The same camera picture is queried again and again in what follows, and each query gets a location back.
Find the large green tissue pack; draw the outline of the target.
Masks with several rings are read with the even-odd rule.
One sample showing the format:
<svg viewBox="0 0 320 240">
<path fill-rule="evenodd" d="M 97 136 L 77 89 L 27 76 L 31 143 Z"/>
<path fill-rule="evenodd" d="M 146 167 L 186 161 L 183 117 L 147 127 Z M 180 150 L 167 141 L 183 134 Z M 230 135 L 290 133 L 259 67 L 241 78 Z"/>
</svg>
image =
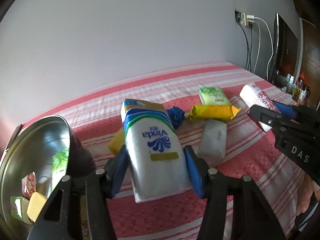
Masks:
<svg viewBox="0 0 320 240">
<path fill-rule="evenodd" d="M 56 153 L 52 157 L 52 190 L 55 189 L 62 177 L 66 175 L 69 148 Z"/>
</svg>

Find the yellow sponge in tin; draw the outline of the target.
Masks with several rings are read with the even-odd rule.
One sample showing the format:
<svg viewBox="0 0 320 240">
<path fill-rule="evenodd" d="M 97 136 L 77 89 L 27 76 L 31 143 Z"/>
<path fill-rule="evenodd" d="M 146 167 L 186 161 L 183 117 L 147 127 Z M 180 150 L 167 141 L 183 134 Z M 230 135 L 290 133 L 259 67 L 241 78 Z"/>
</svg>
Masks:
<svg viewBox="0 0 320 240">
<path fill-rule="evenodd" d="M 27 208 L 27 215 L 32 222 L 36 222 L 47 200 L 47 197 L 38 192 L 32 194 Z"/>
</svg>

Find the white blue Vinda tissue pack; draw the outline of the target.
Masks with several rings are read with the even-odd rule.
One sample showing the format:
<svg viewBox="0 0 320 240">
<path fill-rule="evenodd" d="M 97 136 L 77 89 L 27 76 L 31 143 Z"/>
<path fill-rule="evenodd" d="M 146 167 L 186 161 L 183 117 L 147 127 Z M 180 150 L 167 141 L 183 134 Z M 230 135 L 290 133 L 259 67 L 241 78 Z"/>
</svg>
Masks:
<svg viewBox="0 0 320 240">
<path fill-rule="evenodd" d="M 189 189 L 182 146 L 164 106 L 125 99 L 120 114 L 135 201 L 147 202 Z"/>
</svg>

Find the wooden door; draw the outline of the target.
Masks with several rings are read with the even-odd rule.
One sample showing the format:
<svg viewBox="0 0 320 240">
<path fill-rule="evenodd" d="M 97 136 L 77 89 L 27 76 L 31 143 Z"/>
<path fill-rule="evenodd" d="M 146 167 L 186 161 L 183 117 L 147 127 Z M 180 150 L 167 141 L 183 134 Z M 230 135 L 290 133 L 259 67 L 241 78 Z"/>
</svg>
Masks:
<svg viewBox="0 0 320 240">
<path fill-rule="evenodd" d="M 319 111 L 319 31 L 315 25 L 300 18 L 302 62 L 300 75 L 309 87 L 308 105 Z"/>
</svg>

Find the wall socket with plugs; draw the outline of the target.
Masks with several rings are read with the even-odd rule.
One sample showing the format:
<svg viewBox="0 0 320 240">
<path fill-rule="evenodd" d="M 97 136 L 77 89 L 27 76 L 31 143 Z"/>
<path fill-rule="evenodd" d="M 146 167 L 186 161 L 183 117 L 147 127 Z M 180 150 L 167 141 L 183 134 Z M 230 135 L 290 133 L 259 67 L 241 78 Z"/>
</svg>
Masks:
<svg viewBox="0 0 320 240">
<path fill-rule="evenodd" d="M 253 22 L 255 20 L 254 15 L 248 15 L 244 12 L 240 12 L 235 10 L 235 21 L 236 23 L 243 25 L 245 27 L 251 28 L 253 26 Z"/>
</svg>

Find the grey white pack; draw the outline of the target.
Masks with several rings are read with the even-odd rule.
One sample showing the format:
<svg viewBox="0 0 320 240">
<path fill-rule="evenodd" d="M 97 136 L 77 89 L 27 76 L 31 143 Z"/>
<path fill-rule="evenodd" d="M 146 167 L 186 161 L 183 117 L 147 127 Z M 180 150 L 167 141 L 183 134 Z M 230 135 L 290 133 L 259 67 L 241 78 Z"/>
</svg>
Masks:
<svg viewBox="0 0 320 240">
<path fill-rule="evenodd" d="M 219 166 L 226 154 L 227 125 L 224 122 L 208 119 L 205 123 L 197 156 L 209 166 Z"/>
</svg>

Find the round metal tin box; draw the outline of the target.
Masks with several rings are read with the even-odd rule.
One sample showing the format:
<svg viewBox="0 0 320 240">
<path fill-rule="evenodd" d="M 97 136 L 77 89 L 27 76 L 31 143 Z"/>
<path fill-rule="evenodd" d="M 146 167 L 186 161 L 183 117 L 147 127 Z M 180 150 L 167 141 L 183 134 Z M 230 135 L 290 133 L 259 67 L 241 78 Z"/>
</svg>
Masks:
<svg viewBox="0 0 320 240">
<path fill-rule="evenodd" d="M 86 176 L 95 170 L 94 160 L 68 122 L 61 116 L 46 116 L 26 128 L 1 159 L 1 230 L 8 239 L 26 239 L 31 225 L 11 215 L 11 197 L 22 194 L 21 180 L 34 172 L 39 193 L 49 197 L 52 188 L 53 156 L 69 150 L 67 173 Z"/>
</svg>

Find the yellow sponge on bed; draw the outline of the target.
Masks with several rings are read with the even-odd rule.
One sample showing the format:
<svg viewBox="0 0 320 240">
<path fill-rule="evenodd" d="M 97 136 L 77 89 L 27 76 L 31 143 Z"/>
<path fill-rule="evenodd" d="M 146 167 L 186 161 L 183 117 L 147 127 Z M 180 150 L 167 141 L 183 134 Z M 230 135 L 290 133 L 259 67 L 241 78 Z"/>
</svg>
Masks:
<svg viewBox="0 0 320 240">
<path fill-rule="evenodd" d="M 111 153 L 116 156 L 119 151 L 121 150 L 122 146 L 125 145 L 125 139 L 124 139 L 124 131 L 123 128 L 121 128 L 111 139 L 111 141 L 108 143 L 108 149 L 111 151 Z"/>
</svg>

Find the gold yellow snack packet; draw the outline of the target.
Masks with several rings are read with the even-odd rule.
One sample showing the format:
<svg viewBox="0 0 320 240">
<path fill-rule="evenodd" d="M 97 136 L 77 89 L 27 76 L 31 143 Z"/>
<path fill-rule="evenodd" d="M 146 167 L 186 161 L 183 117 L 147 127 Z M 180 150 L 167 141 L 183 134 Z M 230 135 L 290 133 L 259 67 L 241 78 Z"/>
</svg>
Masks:
<svg viewBox="0 0 320 240">
<path fill-rule="evenodd" d="M 192 109 L 187 113 L 187 118 L 190 120 L 215 119 L 228 122 L 234 119 L 240 110 L 240 108 L 233 105 L 193 105 Z"/>
</svg>

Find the black monitor screen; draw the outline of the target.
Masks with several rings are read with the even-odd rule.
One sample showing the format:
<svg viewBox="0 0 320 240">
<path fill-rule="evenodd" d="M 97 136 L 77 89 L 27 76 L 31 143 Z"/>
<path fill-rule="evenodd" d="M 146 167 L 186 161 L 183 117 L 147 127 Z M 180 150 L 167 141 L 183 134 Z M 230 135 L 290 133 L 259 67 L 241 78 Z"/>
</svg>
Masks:
<svg viewBox="0 0 320 240">
<path fill-rule="evenodd" d="M 268 80 L 276 87 L 283 88 L 288 83 L 287 75 L 293 76 L 295 72 L 298 38 L 278 13 L 274 19 L 273 49 L 271 75 Z"/>
</svg>

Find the cluttered side table items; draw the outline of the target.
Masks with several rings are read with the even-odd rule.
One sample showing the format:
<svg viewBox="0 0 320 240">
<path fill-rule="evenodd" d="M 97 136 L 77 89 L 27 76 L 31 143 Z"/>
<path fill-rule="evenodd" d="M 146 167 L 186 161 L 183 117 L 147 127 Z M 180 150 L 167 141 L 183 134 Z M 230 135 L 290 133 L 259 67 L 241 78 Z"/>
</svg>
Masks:
<svg viewBox="0 0 320 240">
<path fill-rule="evenodd" d="M 299 78 L 297 82 L 294 82 L 294 78 L 291 74 L 282 76 L 277 73 L 274 76 L 273 82 L 280 90 L 290 94 L 296 103 L 299 105 L 307 105 L 310 91 L 308 91 L 303 79 Z"/>
</svg>

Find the red wedding wipes packet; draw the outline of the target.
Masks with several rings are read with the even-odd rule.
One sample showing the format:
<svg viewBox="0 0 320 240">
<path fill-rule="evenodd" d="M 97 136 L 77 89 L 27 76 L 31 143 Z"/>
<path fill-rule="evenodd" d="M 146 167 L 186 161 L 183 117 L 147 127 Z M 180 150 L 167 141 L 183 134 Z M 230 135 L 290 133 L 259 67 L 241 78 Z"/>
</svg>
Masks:
<svg viewBox="0 0 320 240">
<path fill-rule="evenodd" d="M 31 172 L 21 180 L 22 195 L 24 198 L 30 199 L 32 194 L 36 192 L 36 174 Z"/>
</svg>

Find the small green tissue pack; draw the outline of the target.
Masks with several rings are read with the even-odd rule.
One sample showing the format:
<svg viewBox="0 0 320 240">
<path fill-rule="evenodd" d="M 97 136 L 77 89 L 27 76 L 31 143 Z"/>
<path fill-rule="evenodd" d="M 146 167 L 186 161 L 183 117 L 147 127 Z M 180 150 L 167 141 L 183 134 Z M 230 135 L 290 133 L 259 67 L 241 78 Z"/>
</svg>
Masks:
<svg viewBox="0 0 320 240">
<path fill-rule="evenodd" d="M 231 103 L 221 88 L 201 87 L 199 97 L 203 105 L 230 106 Z"/>
</svg>

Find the blue crumpled cloth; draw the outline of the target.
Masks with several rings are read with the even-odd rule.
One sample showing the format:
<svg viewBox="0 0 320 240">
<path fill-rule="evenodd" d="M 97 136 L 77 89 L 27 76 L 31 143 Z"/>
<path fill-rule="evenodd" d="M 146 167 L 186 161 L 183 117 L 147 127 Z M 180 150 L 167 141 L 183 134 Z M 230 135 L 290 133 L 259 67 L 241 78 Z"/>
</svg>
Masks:
<svg viewBox="0 0 320 240">
<path fill-rule="evenodd" d="M 185 120 L 185 111 L 178 107 L 174 106 L 170 109 L 167 109 L 167 114 L 174 129 L 178 129 L 181 126 L 182 122 Z"/>
</svg>

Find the white pack red letters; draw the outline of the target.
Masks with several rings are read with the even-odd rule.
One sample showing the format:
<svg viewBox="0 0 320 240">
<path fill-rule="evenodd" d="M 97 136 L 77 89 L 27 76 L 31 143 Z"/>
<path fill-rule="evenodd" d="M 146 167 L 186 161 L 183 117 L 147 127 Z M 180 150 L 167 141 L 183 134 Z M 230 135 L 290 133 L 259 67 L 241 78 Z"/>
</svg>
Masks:
<svg viewBox="0 0 320 240">
<path fill-rule="evenodd" d="M 271 98 L 256 83 L 248 83 L 244 85 L 240 91 L 240 98 L 251 108 L 253 105 L 259 105 L 274 112 L 280 113 L 278 107 Z"/>
</svg>

